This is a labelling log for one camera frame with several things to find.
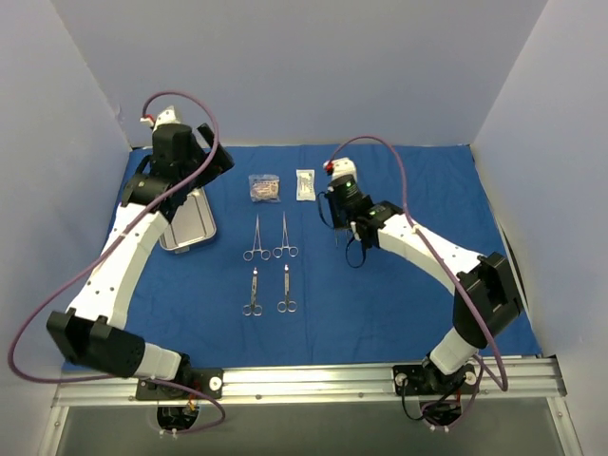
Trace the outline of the white paper packet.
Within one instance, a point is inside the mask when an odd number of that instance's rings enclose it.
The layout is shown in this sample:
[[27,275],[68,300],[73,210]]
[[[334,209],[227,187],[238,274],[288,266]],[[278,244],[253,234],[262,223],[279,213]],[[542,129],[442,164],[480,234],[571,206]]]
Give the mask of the white paper packet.
[[313,169],[297,169],[296,174],[296,200],[315,201],[314,190],[315,172]]

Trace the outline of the steel hemostat forceps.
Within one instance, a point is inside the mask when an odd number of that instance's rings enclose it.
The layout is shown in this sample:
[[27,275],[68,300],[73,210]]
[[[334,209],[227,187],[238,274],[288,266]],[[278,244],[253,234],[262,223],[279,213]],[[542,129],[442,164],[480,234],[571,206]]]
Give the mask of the steel hemostat forceps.
[[282,214],[282,227],[281,227],[281,241],[280,245],[275,247],[272,251],[272,255],[275,258],[282,258],[284,256],[296,257],[299,250],[296,246],[292,245],[289,241],[289,230],[286,218],[286,213]]
[[259,216],[256,216],[256,225],[254,232],[253,245],[249,250],[243,252],[242,257],[244,261],[250,262],[255,257],[259,257],[263,261],[268,261],[271,258],[271,251],[264,249],[261,242],[261,230]]

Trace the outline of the steel instrument tray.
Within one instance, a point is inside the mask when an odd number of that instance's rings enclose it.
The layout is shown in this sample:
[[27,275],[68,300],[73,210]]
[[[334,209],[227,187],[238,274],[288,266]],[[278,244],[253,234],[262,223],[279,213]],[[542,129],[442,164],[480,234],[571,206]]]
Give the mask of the steel instrument tray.
[[181,254],[214,239],[218,231],[203,188],[193,190],[159,239],[164,251]]

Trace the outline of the purple printed packet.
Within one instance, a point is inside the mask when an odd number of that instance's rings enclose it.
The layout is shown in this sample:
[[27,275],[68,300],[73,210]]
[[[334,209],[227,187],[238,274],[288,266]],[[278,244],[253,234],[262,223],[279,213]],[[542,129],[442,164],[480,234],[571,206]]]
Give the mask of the purple printed packet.
[[280,202],[280,178],[277,175],[250,175],[249,194],[252,202]]

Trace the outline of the blue surgical drape cloth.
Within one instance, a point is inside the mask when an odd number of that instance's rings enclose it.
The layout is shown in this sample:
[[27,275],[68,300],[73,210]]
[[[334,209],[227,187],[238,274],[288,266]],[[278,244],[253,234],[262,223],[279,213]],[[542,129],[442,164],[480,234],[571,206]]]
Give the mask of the blue surgical drape cloth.
[[[235,166],[205,186],[218,227],[213,240],[184,254],[156,247],[129,305],[127,329],[145,341],[184,352],[197,367],[244,368],[415,361],[452,326],[453,298],[438,281],[399,256],[362,253],[345,237],[335,247],[326,205],[296,200],[297,169],[328,179],[323,162],[334,145],[233,146]],[[250,175],[280,178],[280,202],[252,202]],[[280,245],[282,214],[296,257],[243,260],[253,245]],[[280,313],[284,266],[295,313]],[[258,270],[262,316],[244,316]]]

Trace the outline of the steel surgical scissors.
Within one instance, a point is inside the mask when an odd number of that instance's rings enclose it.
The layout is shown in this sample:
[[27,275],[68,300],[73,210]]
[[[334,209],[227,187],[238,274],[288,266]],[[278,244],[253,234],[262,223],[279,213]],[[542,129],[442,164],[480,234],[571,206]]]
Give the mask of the steel surgical scissors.
[[281,301],[277,303],[277,310],[281,314],[295,313],[297,311],[297,303],[291,299],[291,280],[290,280],[290,268],[286,264],[284,266],[284,296]]
[[252,273],[250,300],[248,304],[243,306],[242,313],[244,316],[262,316],[263,307],[257,302],[257,281],[258,270],[254,268]]

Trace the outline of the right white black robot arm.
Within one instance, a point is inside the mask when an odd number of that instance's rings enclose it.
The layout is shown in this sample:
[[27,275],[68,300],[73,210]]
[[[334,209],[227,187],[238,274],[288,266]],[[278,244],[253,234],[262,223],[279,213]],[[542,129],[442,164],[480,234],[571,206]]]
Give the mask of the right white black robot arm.
[[341,196],[323,193],[334,228],[349,229],[367,251],[395,254],[435,278],[454,296],[452,328],[427,356],[421,372],[425,386],[446,390],[458,371],[479,351],[498,349],[495,338],[523,312],[522,297],[508,259],[467,250],[430,231],[405,207],[374,203],[356,190]]

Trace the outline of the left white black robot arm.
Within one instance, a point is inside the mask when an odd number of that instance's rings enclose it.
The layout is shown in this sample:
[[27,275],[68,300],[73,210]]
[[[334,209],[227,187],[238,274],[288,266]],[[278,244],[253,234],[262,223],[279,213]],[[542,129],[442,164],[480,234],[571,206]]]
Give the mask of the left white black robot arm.
[[223,146],[210,155],[198,137],[208,144],[215,139],[206,123],[192,128],[174,121],[154,128],[151,154],[123,189],[104,260],[67,309],[47,319],[47,331],[70,364],[122,378],[156,378],[170,398],[191,389],[187,356],[147,343],[125,326],[132,295],[159,238],[191,192],[234,165]]

